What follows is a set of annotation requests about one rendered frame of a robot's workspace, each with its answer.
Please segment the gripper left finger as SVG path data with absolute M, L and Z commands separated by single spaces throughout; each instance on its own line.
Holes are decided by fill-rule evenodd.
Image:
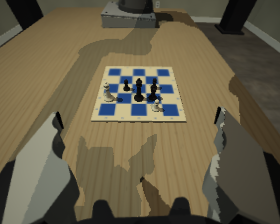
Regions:
M 62 160 L 61 116 L 53 112 L 0 172 L 0 224 L 71 224 L 80 196 Z

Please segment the white pawn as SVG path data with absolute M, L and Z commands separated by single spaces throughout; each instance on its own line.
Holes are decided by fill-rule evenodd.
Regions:
M 156 99 L 155 102 L 154 102 L 154 104 L 155 104 L 155 105 L 152 107 L 152 110 L 153 110 L 154 112 L 158 112 L 158 111 L 160 110 L 160 108 L 158 107 L 158 105 L 159 105 L 159 100 Z

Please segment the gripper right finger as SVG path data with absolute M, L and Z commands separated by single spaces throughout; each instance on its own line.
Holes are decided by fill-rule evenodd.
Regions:
M 223 106 L 214 124 L 217 155 L 202 185 L 207 217 L 222 224 L 280 224 L 280 164 Z

